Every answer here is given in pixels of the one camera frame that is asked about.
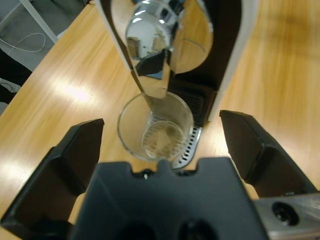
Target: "chrome coffee spout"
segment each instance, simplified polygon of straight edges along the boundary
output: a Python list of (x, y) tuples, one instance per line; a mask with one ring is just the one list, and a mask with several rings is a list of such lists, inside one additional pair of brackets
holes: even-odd
[[(171, 71), (175, 74), (197, 67), (203, 60), (193, 58), (199, 55), (195, 52), (200, 51), (203, 59), (207, 57), (212, 45), (212, 24), (201, 4), (192, 2), (194, 0), (142, 0), (135, 6), (125, 31), (126, 47), (138, 81), (150, 97), (166, 96)], [(186, 39), (186, 34), (198, 27), (187, 20), (190, 12), (186, 17), (186, 7), (195, 5), (207, 19), (204, 37), (210, 38), (205, 40), (209, 47), (192, 37)]]

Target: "wooden table surface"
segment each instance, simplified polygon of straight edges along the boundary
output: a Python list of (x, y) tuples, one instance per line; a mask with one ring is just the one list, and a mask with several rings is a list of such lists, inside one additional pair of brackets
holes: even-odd
[[(262, 0), (257, 23), (221, 109), (253, 115), (320, 188), (320, 1)], [(80, 122), (103, 118), (100, 162), (132, 157), (117, 137), (117, 118), (139, 93), (94, 5), (50, 50), (0, 117), (0, 216), (48, 150)], [(203, 130), (200, 157), (227, 156), (221, 120)], [(247, 187), (251, 197), (255, 192)], [(83, 196), (70, 221), (75, 222)], [(0, 239), (17, 239), (0, 229)]]

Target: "drip tray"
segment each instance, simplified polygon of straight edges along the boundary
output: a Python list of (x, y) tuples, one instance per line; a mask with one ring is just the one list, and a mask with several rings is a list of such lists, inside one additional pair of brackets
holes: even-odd
[(201, 126), (195, 125), (193, 127), (192, 135), (187, 143), (186, 149), (179, 158), (172, 162), (173, 169), (183, 168), (191, 162), (191, 160), (194, 158), (201, 132)]

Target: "gray floor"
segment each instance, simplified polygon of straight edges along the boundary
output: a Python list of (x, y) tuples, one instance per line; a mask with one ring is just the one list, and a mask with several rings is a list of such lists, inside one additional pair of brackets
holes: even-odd
[[(18, 0), (0, 0), (0, 21), (5, 17), (4, 15), (8, 14), (18, 3)], [(56, 35), (66, 30), (84, 8), (81, 0), (33, 0), (32, 5)], [(17, 49), (12, 50), (12, 47), (1, 41), (0, 48), (6, 53), (12, 50), (10, 57), (33, 71), (54, 44), (27, 10), (25, 10), (24, 7), (20, 7), (19, 9), (18, 14), (15, 14), (13, 20), (0, 32), (0, 38), (15, 46), (25, 36), (33, 33), (43, 33), (46, 37), (44, 49), (40, 52), (32, 53)], [(25, 39), (16, 45), (16, 47), (26, 50), (37, 50), (42, 47), (43, 43), (43, 36), (34, 35)], [(0, 104), (0, 114), (5, 106), (6, 104)]]

